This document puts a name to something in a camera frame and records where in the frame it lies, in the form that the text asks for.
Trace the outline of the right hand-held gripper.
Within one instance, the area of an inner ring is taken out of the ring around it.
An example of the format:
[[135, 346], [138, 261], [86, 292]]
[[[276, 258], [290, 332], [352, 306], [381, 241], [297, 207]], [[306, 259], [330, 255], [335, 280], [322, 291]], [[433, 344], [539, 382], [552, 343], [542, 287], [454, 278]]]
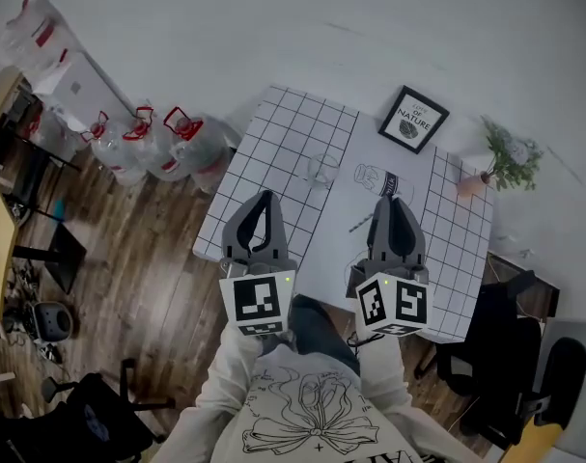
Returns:
[[[426, 243], [413, 212], [401, 198], [376, 204], [367, 237], [368, 258], [350, 270], [349, 298], [358, 331], [404, 337], [431, 325], [433, 292], [425, 262]], [[391, 254], [404, 263], [379, 263]]]

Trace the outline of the clear drinking glass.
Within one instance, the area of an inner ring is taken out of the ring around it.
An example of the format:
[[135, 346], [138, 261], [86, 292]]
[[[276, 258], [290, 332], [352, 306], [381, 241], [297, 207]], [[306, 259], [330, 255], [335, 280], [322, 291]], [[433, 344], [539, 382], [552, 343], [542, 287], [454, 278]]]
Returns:
[[315, 189], [330, 189], [339, 175], [340, 164], [328, 153], [312, 156], [302, 171], [302, 178]]

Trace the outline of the person's right forearm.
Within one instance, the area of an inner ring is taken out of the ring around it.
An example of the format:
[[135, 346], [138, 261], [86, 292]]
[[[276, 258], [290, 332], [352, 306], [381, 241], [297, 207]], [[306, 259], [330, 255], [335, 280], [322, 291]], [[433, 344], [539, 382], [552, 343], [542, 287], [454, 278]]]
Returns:
[[412, 396], [405, 382], [405, 367], [399, 339], [372, 335], [358, 343], [362, 395], [384, 414], [409, 407]]

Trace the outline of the person's left forearm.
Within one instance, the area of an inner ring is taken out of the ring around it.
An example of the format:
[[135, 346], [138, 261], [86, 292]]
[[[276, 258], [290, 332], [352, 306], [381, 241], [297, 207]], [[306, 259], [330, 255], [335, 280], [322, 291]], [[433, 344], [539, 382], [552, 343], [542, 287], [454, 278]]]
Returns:
[[245, 337], [238, 327], [227, 324], [195, 407], [201, 411], [235, 415], [247, 398], [255, 364], [263, 353], [261, 339]]

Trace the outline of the white grid tablecloth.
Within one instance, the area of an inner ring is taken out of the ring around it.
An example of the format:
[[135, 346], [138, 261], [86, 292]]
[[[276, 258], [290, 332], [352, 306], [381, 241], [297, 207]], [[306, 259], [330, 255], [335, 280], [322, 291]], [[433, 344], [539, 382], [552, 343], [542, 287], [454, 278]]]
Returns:
[[[340, 164], [330, 189], [311, 188], [302, 178], [307, 161], [321, 153]], [[349, 309], [349, 272], [366, 255], [369, 221], [349, 229], [374, 210], [383, 185], [396, 181], [425, 236], [434, 290], [428, 335], [461, 341], [479, 295], [493, 215], [492, 189], [468, 198], [457, 194], [457, 183], [473, 174], [472, 167], [434, 145], [415, 154], [389, 141], [368, 115], [274, 86], [217, 189], [193, 252], [219, 260], [225, 224], [245, 201], [269, 189], [280, 200], [289, 254], [299, 267], [297, 291]]]

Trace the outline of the black framed leaf picture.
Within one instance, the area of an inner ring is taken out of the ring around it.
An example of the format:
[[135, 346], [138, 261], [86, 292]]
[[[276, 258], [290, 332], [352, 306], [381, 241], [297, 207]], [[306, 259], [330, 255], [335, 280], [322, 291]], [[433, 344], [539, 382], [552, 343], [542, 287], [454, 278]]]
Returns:
[[408, 86], [402, 86], [378, 133], [419, 154], [450, 112]]

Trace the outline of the person's leg in jeans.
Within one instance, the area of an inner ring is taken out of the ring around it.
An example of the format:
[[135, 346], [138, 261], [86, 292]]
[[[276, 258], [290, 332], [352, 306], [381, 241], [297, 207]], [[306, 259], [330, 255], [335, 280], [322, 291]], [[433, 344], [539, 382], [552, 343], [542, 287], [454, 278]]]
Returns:
[[320, 353], [360, 375], [359, 361], [319, 301], [297, 294], [292, 300], [289, 325], [299, 354]]

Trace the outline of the green plant in pink vase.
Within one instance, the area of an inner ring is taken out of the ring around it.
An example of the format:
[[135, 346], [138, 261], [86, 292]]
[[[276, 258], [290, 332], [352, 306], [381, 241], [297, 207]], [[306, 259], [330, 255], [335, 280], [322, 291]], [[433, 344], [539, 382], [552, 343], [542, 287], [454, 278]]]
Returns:
[[544, 152], [537, 142], [512, 134], [506, 127], [488, 116], [481, 118], [488, 149], [492, 154], [489, 167], [478, 175], [464, 177], [457, 183], [457, 194], [462, 197], [480, 196], [484, 188], [497, 192], [521, 188], [537, 188], [535, 175], [540, 170]]

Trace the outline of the black mesh office chair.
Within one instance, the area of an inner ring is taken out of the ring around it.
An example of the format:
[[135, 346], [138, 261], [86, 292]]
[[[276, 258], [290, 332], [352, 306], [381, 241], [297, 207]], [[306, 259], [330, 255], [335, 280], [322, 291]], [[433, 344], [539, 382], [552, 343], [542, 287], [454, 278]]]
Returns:
[[501, 449], [517, 445], [529, 422], [567, 428], [586, 375], [586, 348], [569, 337], [555, 340], [538, 365], [540, 323], [516, 313], [518, 295], [535, 282], [525, 271], [481, 286], [464, 341], [437, 344], [414, 369], [421, 379], [434, 368], [453, 392], [470, 397], [461, 431]]

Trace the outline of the person's cream printed sweatshirt torso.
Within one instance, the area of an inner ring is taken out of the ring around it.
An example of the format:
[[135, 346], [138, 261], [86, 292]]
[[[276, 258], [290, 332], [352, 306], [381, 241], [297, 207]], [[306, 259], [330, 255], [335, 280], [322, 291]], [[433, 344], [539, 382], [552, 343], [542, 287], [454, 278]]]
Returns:
[[342, 363], [286, 345], [257, 360], [235, 415], [181, 412], [153, 463], [482, 463], [423, 410], [384, 414]]

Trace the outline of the round grey floor device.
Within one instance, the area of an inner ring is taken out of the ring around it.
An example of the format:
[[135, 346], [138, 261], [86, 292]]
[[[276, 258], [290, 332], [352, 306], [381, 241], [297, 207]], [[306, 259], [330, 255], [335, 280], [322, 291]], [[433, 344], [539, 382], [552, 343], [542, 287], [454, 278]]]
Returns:
[[31, 310], [40, 341], [58, 343], [71, 337], [73, 318], [63, 303], [37, 302]]

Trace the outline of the white water dispenser box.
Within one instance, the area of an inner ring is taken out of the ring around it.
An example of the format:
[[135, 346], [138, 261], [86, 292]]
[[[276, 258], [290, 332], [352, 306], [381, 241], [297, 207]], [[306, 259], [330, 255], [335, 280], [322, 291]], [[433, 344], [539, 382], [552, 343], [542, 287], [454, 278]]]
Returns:
[[40, 80], [33, 93], [72, 131], [89, 130], [103, 112], [109, 120], [128, 121], [129, 110], [83, 53], [74, 53]]

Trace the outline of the yellow board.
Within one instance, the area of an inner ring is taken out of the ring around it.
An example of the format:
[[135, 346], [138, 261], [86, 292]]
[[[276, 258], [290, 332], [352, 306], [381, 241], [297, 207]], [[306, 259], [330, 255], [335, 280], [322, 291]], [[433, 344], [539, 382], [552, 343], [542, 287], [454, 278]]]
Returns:
[[563, 432], [558, 423], [536, 425], [531, 419], [522, 431], [520, 442], [511, 445], [498, 463], [541, 463]]

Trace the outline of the black swivel chair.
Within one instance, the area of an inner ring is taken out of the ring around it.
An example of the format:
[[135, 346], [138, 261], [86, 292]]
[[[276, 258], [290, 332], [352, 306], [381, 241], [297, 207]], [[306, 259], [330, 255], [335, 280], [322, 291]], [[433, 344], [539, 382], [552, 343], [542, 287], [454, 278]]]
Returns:
[[165, 437], [153, 433], [137, 414], [172, 409], [176, 403], [172, 398], [163, 403], [130, 400], [127, 372], [135, 364], [131, 358], [122, 360], [118, 391], [98, 372], [78, 382], [46, 378], [46, 401], [60, 392], [70, 395], [39, 417], [0, 417], [0, 448], [15, 449], [24, 463], [139, 463], [143, 451]]

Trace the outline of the bag of empty plastic bottles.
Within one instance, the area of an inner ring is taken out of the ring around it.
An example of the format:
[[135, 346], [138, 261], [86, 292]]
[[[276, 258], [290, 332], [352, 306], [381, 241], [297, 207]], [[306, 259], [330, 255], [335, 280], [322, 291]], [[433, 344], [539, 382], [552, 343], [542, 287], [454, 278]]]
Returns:
[[1, 38], [3, 57], [29, 82], [38, 82], [82, 49], [65, 19], [49, 0], [23, 0]]

